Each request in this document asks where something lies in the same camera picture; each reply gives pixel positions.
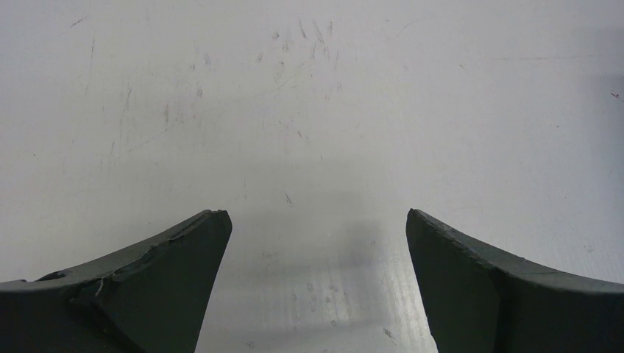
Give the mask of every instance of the curved plastic part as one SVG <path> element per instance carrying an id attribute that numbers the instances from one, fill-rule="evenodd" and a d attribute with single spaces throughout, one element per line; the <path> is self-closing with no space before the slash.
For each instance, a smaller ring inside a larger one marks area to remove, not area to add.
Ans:
<path id="1" fill-rule="evenodd" d="M 407 239 L 440 353 L 624 352 L 624 285 L 532 263 L 418 210 Z"/>
<path id="2" fill-rule="evenodd" d="M 0 352 L 194 352 L 232 231 L 204 211 L 35 282 L 0 283 Z"/>

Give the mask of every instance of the white table surface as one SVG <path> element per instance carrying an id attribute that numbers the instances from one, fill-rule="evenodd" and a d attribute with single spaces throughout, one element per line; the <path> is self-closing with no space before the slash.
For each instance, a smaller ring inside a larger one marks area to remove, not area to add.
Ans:
<path id="1" fill-rule="evenodd" d="M 223 209 L 198 352 L 435 352 L 414 207 L 624 282 L 622 0 L 6 0 L 0 48 L 1 281 Z"/>

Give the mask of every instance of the dark gray plastic piece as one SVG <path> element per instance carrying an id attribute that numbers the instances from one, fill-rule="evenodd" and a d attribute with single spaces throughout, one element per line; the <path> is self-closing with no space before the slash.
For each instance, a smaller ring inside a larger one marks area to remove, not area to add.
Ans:
<path id="1" fill-rule="evenodd" d="M 232 231 L 204 211 L 35 282 L 0 283 L 0 352 L 194 352 Z"/>
<path id="2" fill-rule="evenodd" d="M 439 353 L 624 352 L 624 285 L 532 263 L 418 210 L 407 239 Z"/>

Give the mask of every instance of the white surface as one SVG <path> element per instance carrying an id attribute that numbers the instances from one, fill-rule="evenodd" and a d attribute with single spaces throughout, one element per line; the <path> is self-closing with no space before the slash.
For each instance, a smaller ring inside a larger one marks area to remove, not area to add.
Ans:
<path id="1" fill-rule="evenodd" d="M 225 209 L 198 352 L 434 352 L 404 235 L 418 207 L 624 282 L 621 0 L 0 16 L 0 280 Z"/>

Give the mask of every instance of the scuff mark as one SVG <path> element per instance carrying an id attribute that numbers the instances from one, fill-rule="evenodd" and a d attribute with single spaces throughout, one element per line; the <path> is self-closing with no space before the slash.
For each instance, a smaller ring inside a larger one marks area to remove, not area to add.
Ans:
<path id="1" fill-rule="evenodd" d="M 301 36 L 303 36 L 303 39 L 308 39 L 308 36 L 305 35 L 305 31 L 303 30 L 303 24 L 301 23 L 301 18 L 299 19 L 299 29 L 301 30 Z"/>
<path id="2" fill-rule="evenodd" d="M 85 20 L 85 18 L 87 18 L 87 17 L 89 17 L 89 15 L 86 15 L 85 17 L 83 17 L 83 18 L 79 19 L 78 21 L 73 22 L 73 24 L 72 24 L 69 28 L 71 28 L 71 27 L 73 27 L 73 26 L 76 26 L 76 25 L 77 25 L 77 24 L 79 24 L 80 22 L 84 21 L 84 20 Z"/>
<path id="3" fill-rule="evenodd" d="M 89 92 L 89 85 L 91 84 L 91 70 L 93 69 L 93 50 L 96 48 L 96 38 L 93 36 L 93 41 L 91 42 L 91 58 L 89 59 L 89 77 L 87 78 L 87 87 L 85 88 L 85 97 Z"/>
<path id="4" fill-rule="evenodd" d="M 288 193 L 286 193 L 285 191 L 284 191 L 284 194 L 286 195 L 286 203 L 288 204 L 288 206 L 290 206 L 290 208 L 292 208 L 291 198 L 288 197 Z"/>

